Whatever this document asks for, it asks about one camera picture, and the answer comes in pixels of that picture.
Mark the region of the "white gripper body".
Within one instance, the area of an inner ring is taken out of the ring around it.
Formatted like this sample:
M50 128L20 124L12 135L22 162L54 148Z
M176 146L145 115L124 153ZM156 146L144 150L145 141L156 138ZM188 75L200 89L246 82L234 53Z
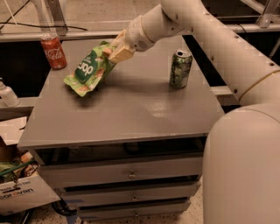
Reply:
M138 52L145 52L155 45L144 32L142 18L138 16L132 20L125 31L125 43Z

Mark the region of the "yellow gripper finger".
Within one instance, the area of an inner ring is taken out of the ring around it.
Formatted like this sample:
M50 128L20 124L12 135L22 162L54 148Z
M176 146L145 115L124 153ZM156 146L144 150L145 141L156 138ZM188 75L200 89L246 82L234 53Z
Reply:
M129 45L119 45L108 57L108 59L118 64L133 57L135 49Z
M123 47L126 45L125 42L125 30L122 30L119 35L110 43L113 47Z

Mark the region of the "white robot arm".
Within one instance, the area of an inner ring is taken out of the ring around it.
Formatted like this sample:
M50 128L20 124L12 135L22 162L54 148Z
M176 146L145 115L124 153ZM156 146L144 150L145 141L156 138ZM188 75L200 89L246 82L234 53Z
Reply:
M204 224L280 224L280 66L201 0L161 0L114 39L110 59L127 60L182 31L198 42L235 106L206 139Z

